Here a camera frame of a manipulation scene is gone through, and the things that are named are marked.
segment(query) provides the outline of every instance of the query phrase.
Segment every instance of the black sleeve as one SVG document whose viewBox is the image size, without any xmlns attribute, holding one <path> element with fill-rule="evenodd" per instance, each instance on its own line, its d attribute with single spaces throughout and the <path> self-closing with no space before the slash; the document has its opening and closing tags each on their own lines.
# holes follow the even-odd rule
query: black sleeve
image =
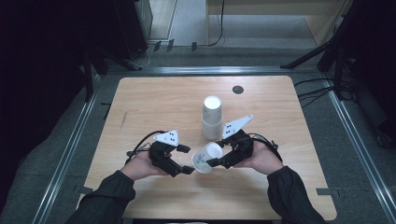
<svg viewBox="0 0 396 224">
<path fill-rule="evenodd" d="M 128 203 L 134 199 L 134 181 L 121 171 L 106 177 L 99 188 L 82 198 L 66 223 L 120 223 Z"/>
<path fill-rule="evenodd" d="M 270 204 L 282 217 L 282 223 L 326 223 L 309 202 L 303 180 L 288 166 L 268 175 L 267 179 Z"/>
</svg>

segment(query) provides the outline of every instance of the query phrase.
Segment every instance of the black cable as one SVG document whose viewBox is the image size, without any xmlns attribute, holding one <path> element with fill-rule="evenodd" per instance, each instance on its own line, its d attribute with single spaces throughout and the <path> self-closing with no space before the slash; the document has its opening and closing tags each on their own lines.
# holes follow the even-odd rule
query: black cable
<svg viewBox="0 0 396 224">
<path fill-rule="evenodd" d="M 311 82 L 311 81 L 319 81 L 319 80 L 330 80 L 330 81 L 333 81 L 332 78 L 327 78 L 327 77 L 313 78 L 313 79 L 308 79 L 308 80 L 297 82 L 296 84 L 294 84 L 294 87 L 296 87 L 296 86 L 298 86 L 298 85 L 300 85 L 302 83 Z"/>
<path fill-rule="evenodd" d="M 208 47 L 213 47 L 213 46 L 217 45 L 219 43 L 219 41 L 221 40 L 222 33 L 223 33 L 223 17 L 224 17 L 224 0 L 222 1 L 222 6 L 221 6 L 221 23 L 220 23 L 221 30 L 220 30 L 219 39 L 215 43 L 207 45 Z"/>
<path fill-rule="evenodd" d="M 304 100 L 307 100 L 307 99 L 317 98 L 317 97 L 320 97 L 322 94 L 323 93 L 321 93 L 320 95 L 305 96 L 303 99 L 299 99 L 299 101 L 301 102 L 301 101 L 304 101 Z"/>
<path fill-rule="evenodd" d="M 313 94 L 313 93 L 317 93 L 319 91 L 332 91 L 332 87 L 325 87 L 325 88 L 321 88 L 321 89 L 318 89 L 318 90 L 315 90 L 315 91 L 309 91 L 309 92 L 306 92 L 306 93 L 299 94 L 297 96 L 300 98 L 302 96 L 306 96 L 306 95 L 310 95 L 310 94 Z"/>
<path fill-rule="evenodd" d="M 251 138 L 252 141 L 260 142 L 265 144 L 266 147 L 270 149 L 272 153 L 282 162 L 282 157 L 280 156 L 279 152 L 277 151 L 277 144 L 274 141 L 270 142 L 266 138 L 265 141 L 261 140 L 260 138 Z"/>
<path fill-rule="evenodd" d="M 316 101 L 318 98 L 320 98 L 320 97 L 324 96 L 324 94 L 326 94 L 326 93 L 328 93 L 328 92 L 329 92 L 329 91 L 325 91 L 325 92 L 323 92 L 321 95 L 319 95 L 319 96 L 315 97 L 315 99 L 313 99 L 312 101 L 310 101 L 310 102 L 306 103 L 305 105 L 302 105 L 302 106 L 301 106 L 301 108 L 304 108 L 304 107 L 306 107 L 306 106 L 308 106 L 308 105 L 312 104 L 314 101 Z"/>
<path fill-rule="evenodd" d="M 156 134 L 156 133 L 165 133 L 165 132 L 164 132 L 164 131 L 155 131 L 155 132 L 152 132 L 152 133 L 149 133 L 148 135 L 146 135 L 146 137 L 144 137 L 144 138 L 136 145 L 136 147 L 135 147 L 134 150 L 132 151 L 131 155 L 130 155 L 129 158 L 126 160 L 125 164 L 128 163 L 128 162 L 132 159 L 132 157 L 134 157 L 134 156 L 135 156 L 137 153 L 139 153 L 140 151 L 148 151 L 148 150 L 145 150 L 145 149 L 140 149 L 140 150 L 138 150 L 138 149 L 140 148 L 140 146 L 141 146 L 150 136 L 152 136 L 152 135 L 154 135 L 154 134 Z"/>
<path fill-rule="evenodd" d="M 259 134 L 259 133 L 248 133 L 247 135 L 254 135 L 253 137 L 255 137 L 255 136 L 259 136 L 259 137 L 261 137 L 261 138 L 264 138 L 264 139 L 266 139 L 264 136 L 262 136 L 261 134 Z"/>
</svg>

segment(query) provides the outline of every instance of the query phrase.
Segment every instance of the wooden table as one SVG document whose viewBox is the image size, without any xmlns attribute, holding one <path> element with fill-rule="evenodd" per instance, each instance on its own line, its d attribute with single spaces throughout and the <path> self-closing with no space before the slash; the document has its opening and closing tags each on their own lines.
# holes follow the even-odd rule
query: wooden table
<svg viewBox="0 0 396 224">
<path fill-rule="evenodd" d="M 352 0 L 225 0 L 224 15 L 302 15 L 317 45 L 332 35 L 337 19 Z M 206 0 L 206 44 L 209 16 L 221 15 L 222 0 Z"/>
<path fill-rule="evenodd" d="M 242 94 L 233 93 L 243 87 Z M 178 130 L 179 143 L 190 153 L 174 152 L 180 165 L 209 141 L 201 133 L 203 101 L 207 95 L 222 100 L 224 121 L 248 114 L 244 128 L 279 144 L 284 163 L 300 174 L 308 197 L 327 220 L 336 217 L 328 186 L 312 143 L 291 79 L 276 77 L 128 77 L 120 81 L 109 111 L 85 187 L 97 189 L 101 181 L 120 169 L 125 153 L 148 133 Z M 265 175 L 252 169 L 216 167 L 209 174 L 151 176 L 136 181 L 136 198 L 124 216 L 179 219 L 279 219 L 271 208 Z"/>
</svg>

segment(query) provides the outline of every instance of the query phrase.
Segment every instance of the white sensor attachment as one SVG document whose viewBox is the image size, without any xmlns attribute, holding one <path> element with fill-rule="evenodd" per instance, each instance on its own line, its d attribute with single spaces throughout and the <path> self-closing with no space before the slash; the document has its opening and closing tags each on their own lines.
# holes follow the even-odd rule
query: white sensor attachment
<svg viewBox="0 0 396 224">
<path fill-rule="evenodd" d="M 236 119 L 234 121 L 225 123 L 222 138 L 226 139 L 232 136 L 233 134 L 239 132 L 239 130 L 241 130 L 252 119 L 253 119 L 253 115 L 248 115 L 244 118 Z"/>
<path fill-rule="evenodd" d="M 162 133 L 153 137 L 155 141 L 165 143 L 167 145 L 177 147 L 178 146 L 178 135 L 177 130 L 173 130 L 167 133 Z"/>
</svg>

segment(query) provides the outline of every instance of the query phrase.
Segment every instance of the hand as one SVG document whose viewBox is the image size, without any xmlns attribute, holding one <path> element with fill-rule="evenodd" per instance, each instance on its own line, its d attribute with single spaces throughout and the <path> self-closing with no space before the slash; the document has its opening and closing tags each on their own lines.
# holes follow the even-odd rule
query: hand
<svg viewBox="0 0 396 224">
<path fill-rule="evenodd" d="M 162 169 L 151 164 L 147 151 L 137 153 L 120 171 L 132 180 L 142 179 L 150 175 L 168 175 Z"/>
<path fill-rule="evenodd" d="M 270 175 L 280 170 L 283 166 L 283 163 L 265 144 L 254 141 L 251 157 L 237 163 L 234 167 L 249 167 L 264 175 Z"/>
</svg>

